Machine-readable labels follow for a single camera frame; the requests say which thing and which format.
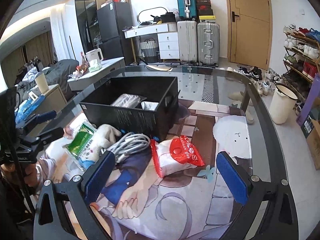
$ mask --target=wooden door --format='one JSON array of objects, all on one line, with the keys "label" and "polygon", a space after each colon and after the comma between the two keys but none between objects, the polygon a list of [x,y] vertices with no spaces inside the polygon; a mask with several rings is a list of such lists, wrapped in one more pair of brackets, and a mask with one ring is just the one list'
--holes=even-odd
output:
[{"label": "wooden door", "polygon": [[230,61],[268,68],[271,17],[269,0],[229,0]]}]

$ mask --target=white kettle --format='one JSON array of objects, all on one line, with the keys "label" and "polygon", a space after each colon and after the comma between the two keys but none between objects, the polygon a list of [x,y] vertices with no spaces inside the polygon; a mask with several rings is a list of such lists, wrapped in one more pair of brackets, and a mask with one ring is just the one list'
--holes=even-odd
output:
[{"label": "white kettle", "polygon": [[87,52],[85,54],[85,57],[87,58],[88,62],[96,59],[98,61],[98,63],[100,63],[103,60],[103,55],[102,55],[102,52],[101,52],[100,48],[99,49],[94,49],[94,50],[91,50],[91,51]]}]

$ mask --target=red shoe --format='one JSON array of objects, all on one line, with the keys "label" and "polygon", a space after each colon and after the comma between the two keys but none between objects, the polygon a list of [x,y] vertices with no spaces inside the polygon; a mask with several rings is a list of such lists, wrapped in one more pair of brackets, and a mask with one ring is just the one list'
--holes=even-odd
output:
[{"label": "red shoe", "polygon": [[304,65],[303,65],[302,74],[304,74],[305,76],[308,76],[308,73],[310,71],[310,67],[312,67],[312,65],[305,61]]},{"label": "red shoe", "polygon": [[318,69],[315,66],[311,66],[308,73],[308,78],[310,78],[313,81],[317,73]]},{"label": "red shoe", "polygon": [[310,32],[310,30],[308,30],[306,28],[302,29],[302,28],[299,27],[298,35],[305,37],[306,34],[309,33],[309,32]]}]

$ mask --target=red wrapper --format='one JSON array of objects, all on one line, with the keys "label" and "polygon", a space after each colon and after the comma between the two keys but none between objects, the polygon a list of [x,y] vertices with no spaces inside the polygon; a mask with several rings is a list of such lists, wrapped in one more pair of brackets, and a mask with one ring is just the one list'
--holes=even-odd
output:
[{"label": "red wrapper", "polygon": [[161,178],[177,171],[204,165],[201,155],[184,135],[159,144],[151,140],[150,146],[156,172]]}]

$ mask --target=silver screw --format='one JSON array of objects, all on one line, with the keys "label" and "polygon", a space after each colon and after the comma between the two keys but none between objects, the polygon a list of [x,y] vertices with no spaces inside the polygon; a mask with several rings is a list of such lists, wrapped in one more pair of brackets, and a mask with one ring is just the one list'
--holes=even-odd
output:
[{"label": "silver screw", "polygon": [[260,180],[260,178],[257,175],[252,175],[251,180],[257,182]]},{"label": "silver screw", "polygon": [[47,179],[47,180],[44,182],[44,185],[45,185],[45,186],[49,186],[50,183],[51,183],[51,180]]},{"label": "silver screw", "polygon": [[289,183],[286,179],[281,180],[282,185],[287,186]]},{"label": "silver screw", "polygon": [[77,181],[79,181],[81,179],[81,176],[80,175],[76,175],[76,176],[74,176],[73,178],[72,178],[72,180],[74,181],[74,182],[77,182]]}]

